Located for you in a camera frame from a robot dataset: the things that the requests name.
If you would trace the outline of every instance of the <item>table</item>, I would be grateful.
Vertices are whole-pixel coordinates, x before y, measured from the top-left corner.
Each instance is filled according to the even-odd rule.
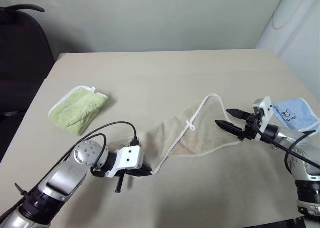
[[[209,93],[220,95],[226,109],[251,112],[256,99],[271,96],[273,102],[302,97],[319,110],[298,78],[267,50],[62,54],[0,165],[0,213],[20,199],[14,183],[31,189],[79,140],[48,119],[50,108],[79,85],[110,96],[87,133],[119,120],[147,131]],[[279,124],[275,118],[271,122]],[[109,142],[132,135],[126,126],[105,133]],[[127,176],[121,194],[114,193],[116,183],[88,175],[52,227],[232,228],[300,216],[284,154],[262,142],[245,140],[198,158],[169,158],[156,176]]]

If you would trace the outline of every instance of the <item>white wall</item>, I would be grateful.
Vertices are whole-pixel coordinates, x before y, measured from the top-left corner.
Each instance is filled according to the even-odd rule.
[[[282,0],[257,48],[272,50],[320,101],[319,0]]]
[[[0,0],[30,11],[61,52],[254,48],[280,0]]]

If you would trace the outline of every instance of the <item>beige towel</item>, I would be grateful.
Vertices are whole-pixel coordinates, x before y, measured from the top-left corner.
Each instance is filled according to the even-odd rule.
[[[230,121],[221,98],[210,94],[201,104],[139,134],[144,163],[157,174],[168,157],[199,157],[241,143],[236,136],[220,129],[215,120]],[[115,151],[127,145],[119,141],[108,148]]]

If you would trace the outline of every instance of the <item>black chair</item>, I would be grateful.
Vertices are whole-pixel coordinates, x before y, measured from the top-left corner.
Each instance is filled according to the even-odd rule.
[[[45,12],[32,4],[0,7],[0,162],[55,63],[44,31],[23,9]]]

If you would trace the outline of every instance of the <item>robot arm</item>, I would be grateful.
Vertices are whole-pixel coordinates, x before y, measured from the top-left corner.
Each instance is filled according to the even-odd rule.
[[[143,165],[144,152],[138,145],[124,147],[117,153],[109,152],[93,140],[77,144],[67,160],[56,166],[25,196],[21,206],[0,225],[0,228],[48,228],[51,221],[73,196],[86,178],[93,175],[112,178],[119,175],[116,192],[120,192],[123,176],[150,175]]]
[[[295,179],[298,194],[298,211],[304,216],[320,218],[320,149],[307,138],[308,134],[285,127],[268,124],[272,115],[272,103],[269,97],[257,100],[253,105],[254,113],[239,109],[229,109],[233,117],[245,120],[245,130],[224,120],[216,120],[217,125],[236,135],[240,140],[254,139],[262,141],[277,150],[285,149],[288,171]]]

